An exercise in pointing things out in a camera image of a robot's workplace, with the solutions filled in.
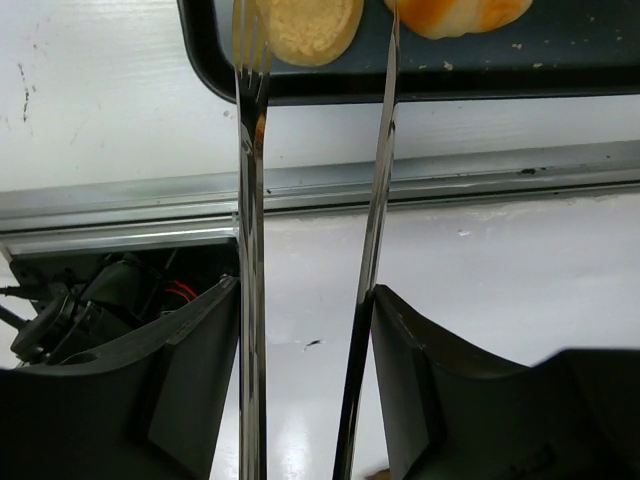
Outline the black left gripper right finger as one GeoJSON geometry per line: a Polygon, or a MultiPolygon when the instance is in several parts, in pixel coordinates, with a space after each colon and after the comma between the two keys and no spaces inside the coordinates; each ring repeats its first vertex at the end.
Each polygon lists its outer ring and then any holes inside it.
{"type": "Polygon", "coordinates": [[[565,349],[525,366],[378,286],[372,340],[395,479],[635,479],[639,354],[565,349]]]}

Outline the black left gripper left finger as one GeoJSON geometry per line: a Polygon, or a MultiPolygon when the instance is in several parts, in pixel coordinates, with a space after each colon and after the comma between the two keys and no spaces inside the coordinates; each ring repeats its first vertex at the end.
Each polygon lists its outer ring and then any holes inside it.
{"type": "Polygon", "coordinates": [[[239,336],[226,277],[59,365],[1,373],[5,479],[206,479],[239,336]]]}

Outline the stainless steel tongs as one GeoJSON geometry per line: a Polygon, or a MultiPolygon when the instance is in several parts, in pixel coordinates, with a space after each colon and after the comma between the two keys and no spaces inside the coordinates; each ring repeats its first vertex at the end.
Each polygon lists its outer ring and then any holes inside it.
{"type": "MultiPolygon", "coordinates": [[[[341,417],[332,476],[349,479],[372,322],[373,289],[394,160],[400,14],[393,10],[375,172],[366,224],[341,417]]],[[[233,66],[239,137],[238,247],[240,306],[240,457],[242,479],[267,476],[266,322],[264,282],[264,134],[271,39],[266,11],[254,1],[233,4],[233,66]]]]}

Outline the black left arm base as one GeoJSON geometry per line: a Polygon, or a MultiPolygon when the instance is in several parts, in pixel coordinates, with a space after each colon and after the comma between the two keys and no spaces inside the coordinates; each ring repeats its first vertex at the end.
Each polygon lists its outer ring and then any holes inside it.
{"type": "Polygon", "coordinates": [[[239,272],[230,242],[111,253],[22,256],[8,263],[17,283],[4,297],[28,301],[24,318],[7,308],[15,328],[10,350],[24,364],[62,363],[192,303],[224,276],[239,272]]]}

